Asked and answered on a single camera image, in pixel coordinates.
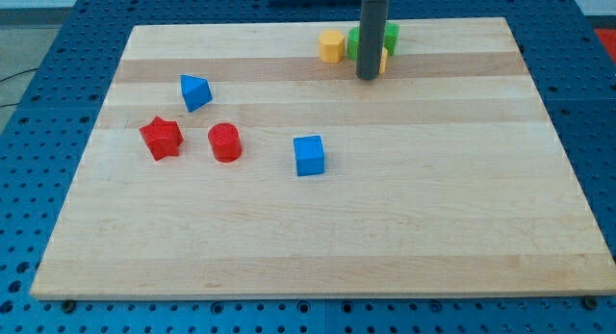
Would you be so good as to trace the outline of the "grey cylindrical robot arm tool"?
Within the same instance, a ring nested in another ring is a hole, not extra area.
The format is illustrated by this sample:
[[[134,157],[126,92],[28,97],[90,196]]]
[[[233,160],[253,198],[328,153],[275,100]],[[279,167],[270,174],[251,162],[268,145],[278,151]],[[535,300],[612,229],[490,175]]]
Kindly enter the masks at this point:
[[[356,57],[356,75],[371,81],[379,76],[390,0],[362,0]]]

